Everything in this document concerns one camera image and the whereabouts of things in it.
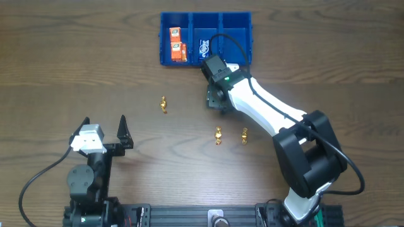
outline wood grain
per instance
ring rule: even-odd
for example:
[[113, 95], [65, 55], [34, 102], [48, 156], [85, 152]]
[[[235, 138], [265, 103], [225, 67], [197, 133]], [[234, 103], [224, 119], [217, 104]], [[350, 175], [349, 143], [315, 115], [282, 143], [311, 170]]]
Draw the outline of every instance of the wood grain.
[[[160, 12], [212, 10], [252, 11], [253, 76], [291, 106], [325, 112], [362, 170], [363, 194], [327, 195], [325, 203], [343, 205], [347, 226], [404, 223], [401, 1], [14, 0], [0, 2], [4, 226], [26, 226], [21, 188], [62, 155], [86, 116], [106, 141], [127, 117], [135, 149], [114, 160], [110, 182], [124, 203], [255, 204], [287, 195], [270, 136], [241, 113], [207, 110], [197, 68], [160, 65]], [[24, 208], [35, 224], [61, 225], [66, 176], [80, 163], [70, 154], [29, 188]], [[357, 187], [351, 169], [333, 186]]]

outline gold object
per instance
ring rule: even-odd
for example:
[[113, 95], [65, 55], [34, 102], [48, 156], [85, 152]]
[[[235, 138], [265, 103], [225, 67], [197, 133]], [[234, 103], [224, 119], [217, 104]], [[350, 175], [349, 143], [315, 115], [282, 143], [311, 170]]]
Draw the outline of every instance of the gold object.
[[221, 137], [222, 137], [222, 128], [217, 126], [215, 133], [216, 145], [219, 145], [222, 142], [222, 140], [220, 139]]
[[241, 139], [242, 139], [242, 144], [246, 145], [247, 144], [247, 128], [242, 129]]
[[162, 96], [162, 101], [160, 102], [160, 106], [161, 106], [163, 112], [166, 114], [167, 111], [165, 110], [165, 108], [167, 107], [167, 102], [165, 101], [165, 96]]

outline wooden table surface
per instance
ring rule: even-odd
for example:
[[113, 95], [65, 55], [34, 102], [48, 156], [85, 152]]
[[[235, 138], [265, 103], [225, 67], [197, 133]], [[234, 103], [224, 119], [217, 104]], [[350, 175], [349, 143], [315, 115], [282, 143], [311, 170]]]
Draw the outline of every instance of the wooden table surface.
[[[88, 116], [135, 148], [115, 158], [110, 195], [151, 205], [255, 204], [288, 193], [271, 137], [242, 113], [205, 106], [198, 68], [163, 67], [161, 11], [251, 11], [251, 73], [295, 108], [327, 114], [366, 179], [343, 205], [347, 226], [404, 223], [404, 4], [401, 1], [12, 0], [0, 3], [0, 222], [26, 226], [18, 195], [64, 153]], [[168, 114], [160, 109], [167, 97]], [[215, 127], [223, 143], [215, 145]], [[247, 146], [242, 128], [249, 129]], [[24, 208], [60, 226], [71, 153], [36, 180]], [[333, 189], [354, 190], [349, 168]]]

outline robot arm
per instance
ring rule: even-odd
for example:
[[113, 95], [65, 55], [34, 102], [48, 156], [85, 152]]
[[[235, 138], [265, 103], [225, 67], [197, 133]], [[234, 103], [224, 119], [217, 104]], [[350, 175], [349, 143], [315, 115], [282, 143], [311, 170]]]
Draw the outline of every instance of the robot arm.
[[254, 95], [249, 79], [262, 98], [340, 149], [327, 117], [320, 111], [306, 114], [288, 106], [260, 87], [247, 72], [228, 67], [217, 55], [205, 59], [201, 70], [210, 83], [208, 107], [233, 107], [244, 112], [273, 137], [283, 177], [290, 186], [289, 195], [282, 204], [284, 225], [298, 226], [313, 217], [319, 210], [322, 193], [347, 169], [347, 162], [317, 139], [316, 145], [305, 152], [301, 144], [315, 138]]

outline blue tray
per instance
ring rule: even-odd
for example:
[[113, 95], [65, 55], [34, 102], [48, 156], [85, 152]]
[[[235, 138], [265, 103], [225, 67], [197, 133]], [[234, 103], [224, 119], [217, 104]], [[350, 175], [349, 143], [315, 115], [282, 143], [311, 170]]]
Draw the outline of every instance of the blue tray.
[[[187, 44], [187, 62], [171, 60], [170, 32], [172, 27], [181, 28], [181, 42]], [[251, 64], [253, 35], [251, 12], [161, 12], [160, 63], [164, 66], [199, 66], [199, 40], [208, 40], [216, 33], [235, 38], [246, 51]], [[228, 63], [241, 66], [246, 62], [237, 46], [225, 37], [212, 41], [212, 52]]]

